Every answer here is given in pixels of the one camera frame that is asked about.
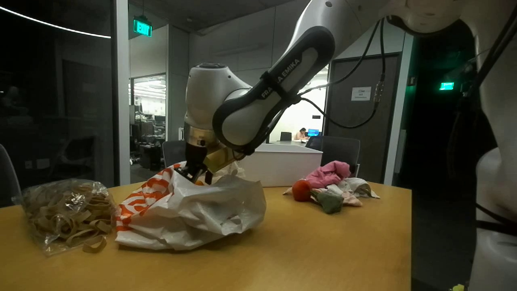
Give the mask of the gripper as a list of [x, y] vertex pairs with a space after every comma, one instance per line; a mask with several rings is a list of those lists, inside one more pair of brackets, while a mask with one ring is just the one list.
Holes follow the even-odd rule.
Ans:
[[186, 165], [176, 168], [176, 172], [193, 184], [196, 183], [202, 173], [206, 172], [205, 184], [211, 185], [214, 174], [207, 170], [207, 166], [204, 164], [207, 154], [207, 147], [198, 147], [197, 145], [186, 143]]

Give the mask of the dark grey chair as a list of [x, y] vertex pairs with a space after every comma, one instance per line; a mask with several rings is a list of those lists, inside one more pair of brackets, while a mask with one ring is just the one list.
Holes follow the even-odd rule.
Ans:
[[351, 177], [356, 177], [359, 172], [360, 140], [332, 136], [312, 136], [305, 147], [321, 151], [321, 166], [332, 161], [340, 161], [349, 164]]
[[166, 167], [186, 160], [186, 142], [183, 140], [165, 141], [161, 148]]
[[21, 188], [11, 157], [0, 144], [0, 208], [20, 202]]

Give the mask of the white orange plastic bag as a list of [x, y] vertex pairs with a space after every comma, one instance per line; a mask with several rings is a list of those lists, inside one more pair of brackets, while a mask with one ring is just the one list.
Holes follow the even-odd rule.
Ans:
[[118, 206], [115, 241], [146, 250], [189, 251], [262, 223], [266, 213], [259, 181], [244, 178], [233, 163], [210, 185], [190, 182], [167, 167], [141, 184]]

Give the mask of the white counter desk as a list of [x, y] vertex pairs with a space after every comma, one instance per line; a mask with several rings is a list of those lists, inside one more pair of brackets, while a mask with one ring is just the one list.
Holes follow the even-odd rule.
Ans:
[[289, 187], [321, 165], [323, 153], [295, 144], [263, 143], [238, 161], [245, 179], [263, 187]]

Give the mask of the loose tan rubber band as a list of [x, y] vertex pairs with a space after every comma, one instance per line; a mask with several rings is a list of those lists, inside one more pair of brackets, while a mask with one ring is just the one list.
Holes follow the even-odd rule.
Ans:
[[107, 245], [106, 237], [103, 235], [94, 236], [83, 243], [82, 250], [86, 253], [99, 253]]

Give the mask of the big red toy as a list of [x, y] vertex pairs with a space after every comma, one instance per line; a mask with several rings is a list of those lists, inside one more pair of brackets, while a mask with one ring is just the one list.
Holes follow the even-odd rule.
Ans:
[[295, 201], [312, 201], [312, 186], [307, 180], [298, 180], [292, 185], [292, 197]]

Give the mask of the clear bag of rubber bands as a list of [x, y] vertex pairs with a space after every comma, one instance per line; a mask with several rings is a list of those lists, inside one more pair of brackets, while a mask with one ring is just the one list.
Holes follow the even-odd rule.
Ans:
[[32, 239], [46, 256], [82, 249], [94, 236], [107, 240], [119, 214], [106, 186], [76, 178], [26, 188], [18, 204]]

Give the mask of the dark door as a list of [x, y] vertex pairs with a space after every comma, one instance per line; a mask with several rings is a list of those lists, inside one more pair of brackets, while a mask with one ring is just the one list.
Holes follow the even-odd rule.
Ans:
[[[401, 59], [401, 53], [388, 53], [385, 57], [384, 90], [373, 117], [370, 114], [375, 88], [382, 73], [380, 55], [367, 56], [350, 77], [327, 91], [325, 112], [333, 121], [347, 125], [347, 129], [324, 121], [324, 135], [360, 140], [358, 176], [367, 181], [384, 181]], [[370, 101], [351, 101], [351, 88], [365, 86], [372, 87]]]

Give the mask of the white paper door sign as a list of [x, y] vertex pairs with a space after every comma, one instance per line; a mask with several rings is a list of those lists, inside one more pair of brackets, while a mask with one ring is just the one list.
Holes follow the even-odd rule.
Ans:
[[351, 88], [351, 101], [370, 101], [372, 87], [353, 87]]

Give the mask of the green cloth toy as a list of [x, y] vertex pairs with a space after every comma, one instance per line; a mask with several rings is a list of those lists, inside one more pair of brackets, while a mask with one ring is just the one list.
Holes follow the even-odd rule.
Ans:
[[311, 197], [322, 207], [326, 214], [334, 214], [341, 211], [344, 198], [339, 194], [334, 194], [328, 190], [311, 190]]

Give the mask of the pink cloth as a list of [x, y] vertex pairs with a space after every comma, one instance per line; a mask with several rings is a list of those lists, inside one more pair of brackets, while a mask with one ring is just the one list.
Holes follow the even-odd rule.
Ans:
[[329, 185], [337, 185], [342, 180], [351, 176], [350, 165], [342, 161], [332, 161], [318, 167], [309, 173], [305, 180], [312, 188], [326, 188]]

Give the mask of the white cloth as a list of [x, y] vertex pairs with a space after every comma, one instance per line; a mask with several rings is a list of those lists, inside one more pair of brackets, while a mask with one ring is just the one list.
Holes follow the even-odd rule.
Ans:
[[358, 200], [359, 197], [380, 199], [370, 184], [358, 177], [347, 177], [338, 184], [326, 186], [326, 190], [341, 196], [345, 203], [352, 203], [352, 200]]

